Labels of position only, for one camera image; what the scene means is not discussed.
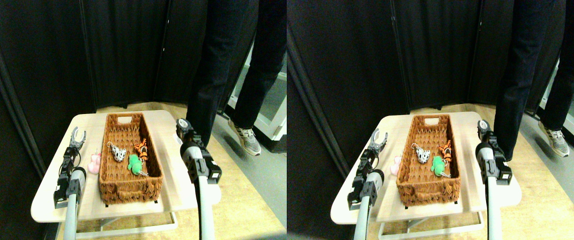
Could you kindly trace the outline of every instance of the table leg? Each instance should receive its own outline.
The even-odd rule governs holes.
[[[380,230],[378,231],[378,239],[379,240],[408,240],[411,238],[412,239],[414,239],[414,238],[426,238],[426,237],[433,237],[433,236],[440,236],[440,235],[447,235],[447,234],[478,231],[478,230],[481,230],[485,227],[485,219],[483,218],[482,212],[477,212],[477,214],[478,214],[478,220],[480,221],[480,223],[477,223],[477,224],[471,224],[471,225],[467,225],[467,226],[456,226],[456,227],[452,227],[452,228],[443,228],[443,229],[437,229],[437,230],[431,230],[431,231],[430,230],[429,231],[418,231],[418,232],[412,232],[412,233],[409,232],[411,230],[410,228],[417,226],[417,224],[424,222],[428,218],[416,219],[416,220],[409,221],[407,232],[406,233],[399,233],[399,234],[383,235],[383,232],[385,229],[385,224],[386,224],[386,222],[383,222],[380,224]]]
[[[112,222],[115,222],[116,220],[119,220],[120,217],[116,217],[116,218],[107,218],[107,219],[103,219],[100,221],[100,231],[102,231],[103,227],[106,226],[107,224],[110,224]]]
[[[136,228],[127,228],[127,229],[117,229],[117,230],[107,230],[107,231],[103,231],[102,227],[106,226],[107,224],[110,224],[112,222],[114,222],[115,220],[117,220],[119,217],[117,218],[110,218],[110,219],[104,219],[101,222],[101,230],[100,231],[92,231],[92,232],[79,232],[76,233],[76,239],[78,240],[85,240],[87,238],[106,238],[106,237],[117,237],[117,236],[124,236],[124,235],[131,235],[131,234],[142,234],[142,233],[152,233],[152,232],[160,232],[160,231],[168,231],[168,230],[173,230],[176,229],[178,227],[178,220],[175,217],[175,213],[171,212],[170,213],[171,218],[172,218],[172,223],[169,224],[161,224],[161,225],[157,225],[157,226],[142,226],[142,227],[136,227]]]

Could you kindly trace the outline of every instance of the tabletop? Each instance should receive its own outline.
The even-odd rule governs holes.
[[[100,199],[98,174],[91,174],[87,171],[85,189],[78,207],[78,220],[167,213],[198,206],[195,188],[189,180],[187,167],[182,162],[180,144],[176,141],[175,119],[165,110],[145,110],[142,113],[145,121],[147,121],[151,135],[150,141],[153,141],[156,146],[157,157],[164,174],[157,203],[154,201],[133,202],[111,204],[106,207]],[[79,166],[87,170],[86,165],[90,162],[91,155],[102,151],[102,137],[104,135],[106,117],[106,113],[95,113],[80,114],[72,119],[67,131],[63,133],[64,137],[58,150],[49,164],[47,172],[33,198],[33,202],[31,202],[31,217],[36,222],[65,221],[67,208],[54,208],[53,192],[56,190],[56,180],[63,161],[63,154],[69,146],[71,131],[78,126],[77,141],[82,138],[83,131],[86,131],[86,140],[80,149],[81,157],[76,158],[76,162],[80,158]]]
[[[380,129],[380,142],[385,133],[389,133],[387,145],[380,153],[381,166],[385,173],[383,185],[378,191],[378,199],[371,210],[371,219],[375,222],[393,222],[428,217],[440,217],[460,213],[471,213],[486,210],[485,185],[481,177],[480,166],[477,164],[476,146],[480,143],[477,135],[477,122],[481,117],[476,112],[451,112],[449,114],[451,127],[454,132],[456,156],[461,161],[461,187],[458,203],[434,203],[422,206],[405,206],[400,201],[400,194],[396,186],[396,176],[391,174],[390,166],[395,156],[403,155],[406,138],[409,134],[414,115],[386,116],[378,124]],[[331,208],[331,218],[337,224],[355,224],[358,219],[358,210],[349,210],[347,195],[351,192],[351,183],[356,175],[359,160],[355,162],[341,189],[338,192]],[[510,185],[497,187],[503,199],[498,201],[503,206],[518,205],[522,199],[522,191],[518,180],[513,177]]]

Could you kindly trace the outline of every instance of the shoe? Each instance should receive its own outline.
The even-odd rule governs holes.
[[[538,122],[540,129],[547,134],[549,137],[549,145],[554,152],[561,157],[565,158],[569,156],[569,146],[565,141],[565,136],[561,130],[549,130],[543,124],[542,121]]]
[[[255,139],[253,130],[239,128],[231,119],[229,120],[229,126],[236,132],[238,139],[240,139],[240,146],[243,147],[248,154],[251,156],[260,155],[260,144],[258,144],[258,140]]]

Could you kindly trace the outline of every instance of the brown woven basket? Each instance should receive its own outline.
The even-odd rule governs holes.
[[[426,124],[425,119],[438,119],[435,125]],[[431,171],[434,156],[442,156],[438,147],[451,140],[451,162],[445,167],[445,173],[451,178],[435,176]],[[425,164],[418,161],[412,144],[416,143],[424,150],[431,151],[431,157]],[[417,115],[413,117],[405,152],[400,164],[396,184],[400,200],[405,206],[419,206],[434,203],[455,202],[460,197],[460,165],[456,156],[456,144],[448,114]]]
[[[131,117],[131,122],[126,124],[118,122],[118,117],[125,116]],[[147,138],[149,158],[142,171],[149,176],[134,175],[131,170],[127,169],[129,155],[138,155],[134,145],[142,142],[143,138]],[[111,147],[107,146],[107,142],[112,142],[114,146],[127,150],[122,162],[114,160]],[[141,112],[107,114],[98,183],[102,202],[105,204],[156,201],[160,196],[163,172],[157,158],[154,141],[151,139]]]

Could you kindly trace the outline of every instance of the black pants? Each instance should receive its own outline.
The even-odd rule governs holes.
[[[513,158],[522,114],[556,0],[515,0],[509,62],[500,84],[494,130],[506,154]],[[574,96],[574,0],[566,2],[565,36],[560,64],[541,117],[543,125],[561,130]]]
[[[232,53],[248,4],[248,0],[209,0],[207,3],[202,56],[187,106],[187,120],[202,136],[205,146],[211,137],[211,128],[227,84]]]
[[[237,127],[253,127],[262,102],[280,73],[286,51],[286,0],[260,0],[251,63],[238,96],[236,112],[231,117]]]
[[[202,58],[193,83],[187,120],[207,145],[229,75],[232,50],[237,44],[242,18],[248,7],[244,0],[210,0]],[[260,0],[252,61],[236,103],[232,120],[251,128],[262,101],[276,80],[286,51],[287,4],[285,0]]]

